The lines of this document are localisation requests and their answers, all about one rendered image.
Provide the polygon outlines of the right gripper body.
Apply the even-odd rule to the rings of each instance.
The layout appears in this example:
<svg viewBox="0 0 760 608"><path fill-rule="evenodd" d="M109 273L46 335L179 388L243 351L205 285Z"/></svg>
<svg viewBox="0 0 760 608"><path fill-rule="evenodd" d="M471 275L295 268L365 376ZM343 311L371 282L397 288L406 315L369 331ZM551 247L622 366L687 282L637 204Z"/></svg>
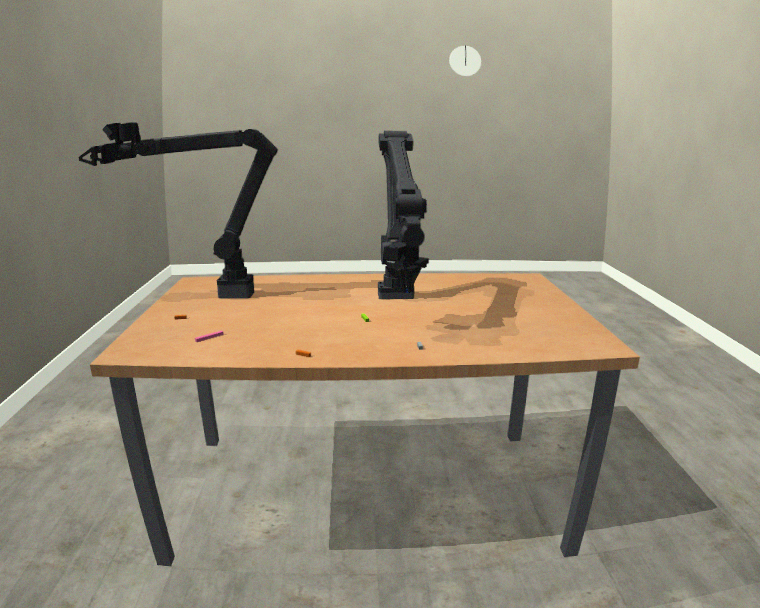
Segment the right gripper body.
<svg viewBox="0 0 760 608"><path fill-rule="evenodd" d="M102 158L102 159L100 159L100 164L113 163L113 162L115 162L117 160L121 160L120 156L118 155L119 154L119 147L120 147L120 144L118 145L118 152L117 153L105 154L104 145L94 146L93 147L94 160L98 159L98 153L97 153L98 151L99 151L99 153L101 153L101 158ZM111 161L113 161L113 162L111 162Z"/></svg>

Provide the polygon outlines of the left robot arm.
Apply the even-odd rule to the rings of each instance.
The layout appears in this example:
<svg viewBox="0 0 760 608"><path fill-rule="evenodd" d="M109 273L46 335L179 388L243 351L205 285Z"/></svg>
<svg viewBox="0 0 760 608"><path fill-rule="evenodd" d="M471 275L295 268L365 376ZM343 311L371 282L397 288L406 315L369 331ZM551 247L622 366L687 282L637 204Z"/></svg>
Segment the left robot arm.
<svg viewBox="0 0 760 608"><path fill-rule="evenodd" d="M388 227L386 235L381 235L381 263L386 266L378 291L402 293L395 269L400 268L403 261L419 260L419 246L425 238L421 219L427 213L427 201L413 180L407 156L407 151L413 151L412 134L407 135L407 131L379 133L379 149L386 165ZM397 241L391 242L389 238Z"/></svg>

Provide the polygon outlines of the pink rod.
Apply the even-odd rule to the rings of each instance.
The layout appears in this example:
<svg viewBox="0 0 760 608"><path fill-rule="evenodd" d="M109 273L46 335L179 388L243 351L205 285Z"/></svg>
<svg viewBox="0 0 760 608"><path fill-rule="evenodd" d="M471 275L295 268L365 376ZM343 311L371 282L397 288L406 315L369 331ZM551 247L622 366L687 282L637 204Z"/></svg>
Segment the pink rod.
<svg viewBox="0 0 760 608"><path fill-rule="evenodd" d="M207 340L207 339L214 338L214 337L221 336L221 335L224 335L224 332L223 331L218 331L218 332L215 332L215 333L211 333L211 334L207 334L207 335L204 335L204 336L197 337L197 338L195 338L195 341L196 342L200 342L200 341Z"/></svg>

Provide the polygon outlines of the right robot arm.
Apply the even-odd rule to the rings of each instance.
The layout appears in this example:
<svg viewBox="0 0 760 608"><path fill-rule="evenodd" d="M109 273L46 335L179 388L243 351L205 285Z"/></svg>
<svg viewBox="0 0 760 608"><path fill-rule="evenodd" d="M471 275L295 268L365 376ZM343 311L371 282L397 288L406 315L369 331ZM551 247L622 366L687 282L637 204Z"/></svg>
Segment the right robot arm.
<svg viewBox="0 0 760 608"><path fill-rule="evenodd" d="M247 129L244 132L242 132L242 130L235 130L141 140L138 123L135 122L107 124L103 128L107 137L110 140L115 140L115 143L104 144L105 154L117 153L118 145L120 144L118 155L121 159L135 158L137 154L141 156L150 156L175 152L239 147L243 146L243 144L257 149L254 161L224 229L224 235L214 244L213 254L220 259L226 259L224 261L224 263L226 262L225 268L222 270L223 275L217 279L217 285L249 285L254 279L253 274L247 274L247 267L244 266L242 249L239 249L239 236L242 233L244 224L266 172L274 158L273 156L277 154L274 150L277 148L262 133L257 131L258 134L255 130L256 129ZM236 132L238 133L234 136L234 133ZM130 142L123 143L126 141ZM235 145L235 142L243 144ZM274 153L276 154L273 155Z"/></svg>

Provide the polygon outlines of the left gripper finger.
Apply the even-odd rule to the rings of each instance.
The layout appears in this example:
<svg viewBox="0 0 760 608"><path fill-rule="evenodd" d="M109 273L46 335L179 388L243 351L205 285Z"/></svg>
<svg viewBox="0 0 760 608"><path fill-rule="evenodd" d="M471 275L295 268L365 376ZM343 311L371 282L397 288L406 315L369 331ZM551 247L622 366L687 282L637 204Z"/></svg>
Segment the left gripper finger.
<svg viewBox="0 0 760 608"><path fill-rule="evenodd" d="M408 293L412 292L415 280L416 280L417 276L419 275L421 269L422 268L419 267L419 268L417 268L417 269L415 269L413 271L407 271L407 270L405 270ZM413 274L413 272L414 272L414 274ZM411 275L413 275L412 280L411 280Z"/></svg>
<svg viewBox="0 0 760 608"><path fill-rule="evenodd" d="M395 269L395 273L397 274L397 276L398 276L398 278L399 278L399 280L400 280L400 282L402 284L403 290L405 292L405 290L407 289L407 281L406 281L405 270ZM403 275L405 275L405 280L404 280L404 276Z"/></svg>

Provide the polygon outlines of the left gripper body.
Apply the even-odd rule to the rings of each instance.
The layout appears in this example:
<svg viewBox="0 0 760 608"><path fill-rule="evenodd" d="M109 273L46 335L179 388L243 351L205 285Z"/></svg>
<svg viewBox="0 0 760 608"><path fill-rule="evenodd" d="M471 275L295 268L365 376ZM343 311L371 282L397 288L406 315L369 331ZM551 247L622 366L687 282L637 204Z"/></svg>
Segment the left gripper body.
<svg viewBox="0 0 760 608"><path fill-rule="evenodd" d="M419 267L420 268L426 268L428 263L429 263L429 258L419 257L419 260L416 261L416 262L406 262L406 261L403 261L403 263L400 266L400 268L397 268L397 269L407 270L407 271L413 271L413 270L415 270L415 269L417 269Z"/></svg>

